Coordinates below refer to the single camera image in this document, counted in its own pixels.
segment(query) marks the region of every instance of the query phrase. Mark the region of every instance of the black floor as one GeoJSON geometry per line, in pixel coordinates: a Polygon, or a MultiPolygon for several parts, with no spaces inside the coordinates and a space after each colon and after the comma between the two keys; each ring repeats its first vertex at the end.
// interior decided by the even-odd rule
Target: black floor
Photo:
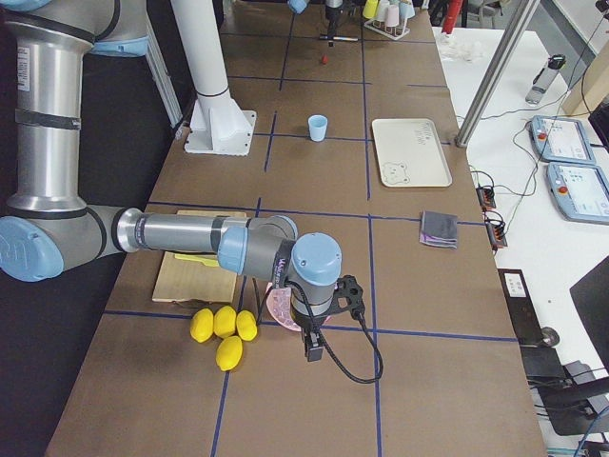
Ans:
{"type": "MultiPolygon", "coordinates": [[[[191,83],[169,1],[149,2],[148,14],[184,106],[191,83]]],[[[15,186],[15,68],[14,40],[0,28],[0,215],[15,186]]],[[[82,121],[81,196],[142,208],[172,139],[146,58],[86,56],[82,121]]],[[[37,284],[0,271],[0,457],[44,454],[123,259],[37,284]]]]}

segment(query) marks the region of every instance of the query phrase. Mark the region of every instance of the white label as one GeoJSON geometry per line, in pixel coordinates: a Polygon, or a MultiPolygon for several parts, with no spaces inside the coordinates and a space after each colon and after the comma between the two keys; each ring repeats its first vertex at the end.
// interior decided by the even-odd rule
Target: white label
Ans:
{"type": "Polygon", "coordinates": [[[526,297],[522,278],[517,273],[505,273],[505,284],[510,297],[526,297]]]}
{"type": "Polygon", "coordinates": [[[17,48],[17,88],[29,92],[29,48],[17,48]]]}

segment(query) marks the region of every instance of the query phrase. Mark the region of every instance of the cup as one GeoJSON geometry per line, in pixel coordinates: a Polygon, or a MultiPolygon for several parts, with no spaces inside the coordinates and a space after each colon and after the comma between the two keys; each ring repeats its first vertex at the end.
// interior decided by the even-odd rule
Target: cup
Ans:
{"type": "Polygon", "coordinates": [[[397,27],[400,24],[400,8],[398,5],[389,5],[387,9],[387,17],[384,20],[384,27],[386,29],[397,27]]]}
{"type": "Polygon", "coordinates": [[[365,7],[363,7],[362,16],[366,19],[372,19],[377,14],[377,7],[379,6],[379,0],[367,0],[365,7]]]}
{"type": "Polygon", "coordinates": [[[374,17],[375,25],[384,24],[387,18],[387,10],[389,9],[389,0],[381,0],[377,7],[377,15],[374,17]]]}
{"type": "Polygon", "coordinates": [[[313,141],[323,141],[327,129],[327,117],[314,114],[308,118],[308,134],[313,141]]]}
{"type": "Polygon", "coordinates": [[[415,7],[410,2],[400,2],[400,21],[404,22],[415,15],[415,7]]]}

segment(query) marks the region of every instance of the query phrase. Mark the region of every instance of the folded cloth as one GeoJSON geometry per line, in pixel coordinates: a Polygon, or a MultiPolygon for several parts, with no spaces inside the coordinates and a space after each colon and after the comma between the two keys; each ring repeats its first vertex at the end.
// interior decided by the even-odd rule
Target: folded cloth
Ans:
{"type": "Polygon", "coordinates": [[[456,249],[459,241],[457,220],[453,214],[423,211],[419,241],[436,248],[456,249]]]}

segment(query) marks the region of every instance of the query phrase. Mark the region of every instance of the metal pole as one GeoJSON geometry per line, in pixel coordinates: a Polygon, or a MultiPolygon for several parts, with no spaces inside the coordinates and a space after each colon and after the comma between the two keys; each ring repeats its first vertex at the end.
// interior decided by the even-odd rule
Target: metal pole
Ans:
{"type": "Polygon", "coordinates": [[[146,15],[146,28],[148,32],[148,52],[146,54],[146,60],[148,61],[150,71],[152,72],[152,79],[154,79],[156,87],[161,94],[161,100],[163,100],[163,105],[165,105],[169,123],[172,127],[175,127],[182,119],[182,110],[180,109],[180,103],[178,102],[178,97],[175,94],[173,85],[171,84],[171,78],[169,78],[165,60],[163,60],[163,54],[159,48],[159,43],[156,40],[156,35],[154,34],[154,29],[152,28],[148,15],[146,15]]]}
{"type": "Polygon", "coordinates": [[[540,0],[520,0],[520,3],[514,11],[514,15],[497,46],[495,55],[493,55],[493,59],[486,70],[486,74],[482,78],[480,88],[465,116],[461,130],[459,131],[457,138],[455,138],[455,144],[459,148],[467,147],[467,143],[474,133],[476,125],[480,121],[482,113],[490,101],[491,95],[493,95],[495,87],[499,83],[499,79],[501,78],[505,67],[507,67],[514,49],[521,40],[522,34],[526,30],[539,3],[540,0]]]}

